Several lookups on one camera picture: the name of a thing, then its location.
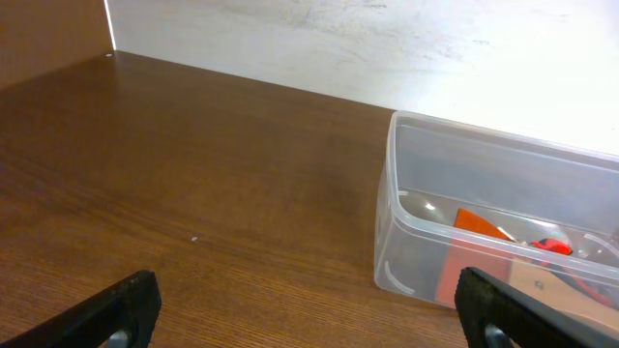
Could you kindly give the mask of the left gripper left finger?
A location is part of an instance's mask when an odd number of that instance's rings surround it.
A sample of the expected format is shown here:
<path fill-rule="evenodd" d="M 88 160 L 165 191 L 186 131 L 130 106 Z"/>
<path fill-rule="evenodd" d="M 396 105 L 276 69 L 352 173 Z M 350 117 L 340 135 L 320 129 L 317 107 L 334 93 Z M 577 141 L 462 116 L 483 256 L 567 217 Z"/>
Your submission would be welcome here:
<path fill-rule="evenodd" d="M 1 346 L 146 348 L 161 308 L 155 273 L 141 270 Z"/>

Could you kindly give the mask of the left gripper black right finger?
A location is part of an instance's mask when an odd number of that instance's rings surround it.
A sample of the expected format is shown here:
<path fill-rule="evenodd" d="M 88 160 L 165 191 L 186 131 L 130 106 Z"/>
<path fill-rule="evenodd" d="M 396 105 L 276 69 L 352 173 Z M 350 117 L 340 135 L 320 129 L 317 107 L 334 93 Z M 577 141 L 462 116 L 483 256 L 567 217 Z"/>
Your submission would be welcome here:
<path fill-rule="evenodd" d="M 618 348 L 618 340 L 474 267 L 460 272 L 455 304 L 469 348 Z"/>

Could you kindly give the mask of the orange scraper wooden handle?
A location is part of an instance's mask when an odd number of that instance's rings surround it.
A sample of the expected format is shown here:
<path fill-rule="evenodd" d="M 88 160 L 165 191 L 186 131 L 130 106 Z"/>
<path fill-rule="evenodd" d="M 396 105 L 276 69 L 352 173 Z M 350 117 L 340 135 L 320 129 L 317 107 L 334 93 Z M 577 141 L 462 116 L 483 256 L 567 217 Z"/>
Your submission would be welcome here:
<path fill-rule="evenodd" d="M 434 299 L 455 305 L 457 279 L 466 267 L 479 268 L 520 292 L 605 334 L 618 335 L 618 309 L 605 306 L 561 281 L 546 261 L 575 276 L 618 289 L 618 244 L 580 229 L 507 214 L 460 209 L 454 227 L 464 239 L 449 241 Z M 530 246 L 556 239 L 573 249 L 562 255 Z"/>

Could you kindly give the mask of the red black cutting pliers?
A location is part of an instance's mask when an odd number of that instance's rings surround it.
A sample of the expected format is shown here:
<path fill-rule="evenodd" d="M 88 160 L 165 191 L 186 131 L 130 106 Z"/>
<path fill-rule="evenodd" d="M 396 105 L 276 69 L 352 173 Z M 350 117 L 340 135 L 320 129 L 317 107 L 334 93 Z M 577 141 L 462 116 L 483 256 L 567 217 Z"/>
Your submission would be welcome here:
<path fill-rule="evenodd" d="M 571 255 L 573 249 L 556 239 L 545 238 L 538 242 L 530 243 L 531 247 L 536 247 L 542 250 L 559 253 L 562 255 Z M 567 285 L 574 288 L 579 293 L 595 300 L 596 302 L 618 309 L 618 289 L 613 288 L 610 285 L 601 284 L 597 281 L 587 280 L 582 277 L 576 276 L 567 271 L 562 266 L 551 264 L 546 261 L 535 261 L 536 265 L 543 266 L 548 270 L 551 270 L 555 276 Z"/>

